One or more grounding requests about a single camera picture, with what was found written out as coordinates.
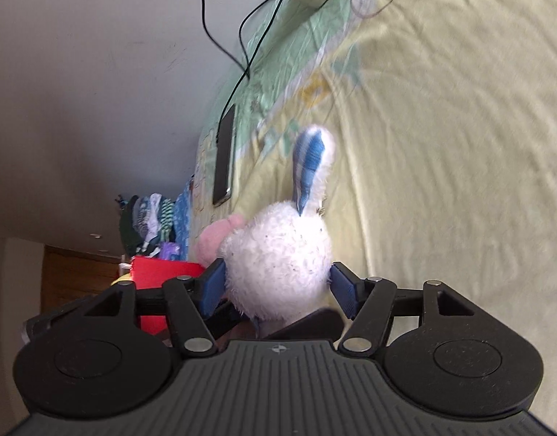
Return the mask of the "pink plush bear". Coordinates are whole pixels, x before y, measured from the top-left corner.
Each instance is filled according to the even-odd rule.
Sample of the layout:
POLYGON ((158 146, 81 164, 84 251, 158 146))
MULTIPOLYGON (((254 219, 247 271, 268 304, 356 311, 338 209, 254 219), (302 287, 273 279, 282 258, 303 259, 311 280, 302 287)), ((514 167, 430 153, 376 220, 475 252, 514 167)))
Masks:
POLYGON ((245 218, 239 214, 232 214, 208 225, 199 235, 196 243, 196 261, 207 268, 217 258, 220 244, 236 229, 245 225, 245 218))

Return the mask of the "white rabbit plush plaid ears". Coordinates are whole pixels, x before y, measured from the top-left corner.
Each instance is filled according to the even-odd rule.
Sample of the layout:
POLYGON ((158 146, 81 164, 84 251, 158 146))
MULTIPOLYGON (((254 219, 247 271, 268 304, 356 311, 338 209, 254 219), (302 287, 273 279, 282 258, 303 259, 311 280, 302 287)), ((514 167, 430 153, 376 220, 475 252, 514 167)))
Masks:
POLYGON ((227 297, 248 318, 287 323, 324 298, 332 242, 321 210, 335 153, 327 128, 301 131, 292 151, 292 198, 267 206, 221 242, 227 297))

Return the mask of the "yellow tiger plush red shirt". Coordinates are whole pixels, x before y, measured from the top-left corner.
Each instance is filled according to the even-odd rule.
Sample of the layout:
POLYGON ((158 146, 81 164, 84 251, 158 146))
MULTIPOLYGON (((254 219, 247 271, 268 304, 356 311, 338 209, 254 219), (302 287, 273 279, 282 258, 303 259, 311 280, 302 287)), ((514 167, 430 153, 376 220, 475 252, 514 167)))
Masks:
POLYGON ((123 276, 119 276, 118 279, 115 279, 112 282, 112 286, 114 284, 131 284, 131 283, 133 283, 133 279, 132 279, 131 275, 130 274, 124 274, 123 276))

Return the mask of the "wooden door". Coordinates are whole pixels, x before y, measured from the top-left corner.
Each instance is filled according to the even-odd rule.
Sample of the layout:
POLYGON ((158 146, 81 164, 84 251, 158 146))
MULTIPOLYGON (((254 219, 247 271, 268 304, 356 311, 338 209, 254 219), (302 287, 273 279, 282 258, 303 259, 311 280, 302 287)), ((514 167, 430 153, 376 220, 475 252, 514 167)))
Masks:
POLYGON ((78 298, 96 295, 118 279, 120 260, 46 245, 40 311, 49 312, 78 298))

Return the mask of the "pile of folded clothes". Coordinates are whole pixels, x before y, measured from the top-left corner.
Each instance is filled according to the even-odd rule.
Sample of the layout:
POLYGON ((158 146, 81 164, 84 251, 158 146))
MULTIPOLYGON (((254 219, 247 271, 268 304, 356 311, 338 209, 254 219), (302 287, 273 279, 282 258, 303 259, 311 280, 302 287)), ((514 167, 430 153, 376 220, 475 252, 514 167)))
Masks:
POLYGON ((129 200, 119 195, 119 234, 125 254, 156 258, 174 238, 174 202, 159 193, 129 200))

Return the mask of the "cartoon bear bed sheet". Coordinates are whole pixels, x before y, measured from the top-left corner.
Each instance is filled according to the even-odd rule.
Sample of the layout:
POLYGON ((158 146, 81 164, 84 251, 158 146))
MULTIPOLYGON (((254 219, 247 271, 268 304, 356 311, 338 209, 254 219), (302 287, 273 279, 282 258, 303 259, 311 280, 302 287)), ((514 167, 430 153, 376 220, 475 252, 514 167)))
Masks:
POLYGON ((557 430, 557 0, 329 0, 281 9, 235 97, 231 198, 201 134, 192 232, 291 196, 297 132, 337 141, 324 202, 336 260, 439 279, 542 354, 533 413, 557 430))

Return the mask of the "red cardboard box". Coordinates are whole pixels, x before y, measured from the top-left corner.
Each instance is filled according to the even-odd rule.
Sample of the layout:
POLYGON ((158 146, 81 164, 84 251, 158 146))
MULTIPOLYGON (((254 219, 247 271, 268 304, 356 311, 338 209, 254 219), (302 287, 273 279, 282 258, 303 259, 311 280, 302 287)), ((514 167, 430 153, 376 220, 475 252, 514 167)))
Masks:
MULTIPOLYGON (((178 276, 198 278, 205 272, 205 268, 192 262, 169 261, 143 256, 136 256, 132 260, 130 275, 137 289, 161 288, 162 283, 178 276)), ((167 330, 166 318, 163 315, 145 313, 140 317, 140 329, 157 336, 167 330)))

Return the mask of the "black smartphone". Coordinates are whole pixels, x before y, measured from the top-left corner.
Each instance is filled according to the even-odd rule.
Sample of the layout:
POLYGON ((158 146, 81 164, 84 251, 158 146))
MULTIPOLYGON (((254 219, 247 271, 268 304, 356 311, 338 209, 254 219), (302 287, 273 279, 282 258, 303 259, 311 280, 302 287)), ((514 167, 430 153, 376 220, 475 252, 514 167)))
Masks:
POLYGON ((231 196, 233 154, 234 154, 234 117, 233 104, 219 122, 216 137, 215 178, 212 187, 212 205, 218 207, 231 196))

